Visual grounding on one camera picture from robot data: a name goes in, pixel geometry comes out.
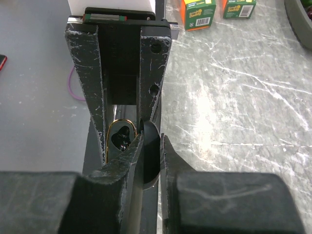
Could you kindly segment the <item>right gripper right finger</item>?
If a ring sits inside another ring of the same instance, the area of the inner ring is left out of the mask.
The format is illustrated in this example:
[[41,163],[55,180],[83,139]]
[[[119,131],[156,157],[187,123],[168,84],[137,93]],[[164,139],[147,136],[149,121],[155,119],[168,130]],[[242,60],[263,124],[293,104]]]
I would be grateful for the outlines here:
[[302,234],[284,180],[270,173],[200,172],[160,140],[162,231],[165,234]]

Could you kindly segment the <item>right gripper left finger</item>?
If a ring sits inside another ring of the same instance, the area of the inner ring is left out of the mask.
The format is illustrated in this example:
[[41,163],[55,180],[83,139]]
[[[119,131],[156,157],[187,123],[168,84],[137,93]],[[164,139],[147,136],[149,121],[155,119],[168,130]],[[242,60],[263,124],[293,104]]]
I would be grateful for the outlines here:
[[1,172],[3,234],[137,234],[143,184],[138,165],[110,162],[89,176]]

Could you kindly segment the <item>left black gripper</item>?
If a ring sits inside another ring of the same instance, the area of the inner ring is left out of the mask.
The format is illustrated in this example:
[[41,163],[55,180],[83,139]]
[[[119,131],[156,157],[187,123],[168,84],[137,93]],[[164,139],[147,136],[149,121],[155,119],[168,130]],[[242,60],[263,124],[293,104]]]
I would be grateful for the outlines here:
[[65,39],[106,164],[113,105],[136,105],[137,120],[156,120],[166,65],[179,25],[153,12],[87,7],[71,15]]

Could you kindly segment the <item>black earbud charging case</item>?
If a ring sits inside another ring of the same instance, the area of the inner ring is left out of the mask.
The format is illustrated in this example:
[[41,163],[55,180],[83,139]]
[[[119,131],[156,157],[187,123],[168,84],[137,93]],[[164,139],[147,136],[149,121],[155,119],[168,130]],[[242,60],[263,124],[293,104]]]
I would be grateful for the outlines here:
[[143,190],[157,184],[160,172],[160,133],[153,122],[141,120],[137,128],[128,119],[114,120],[106,136],[106,159],[138,165],[138,178],[142,180]]

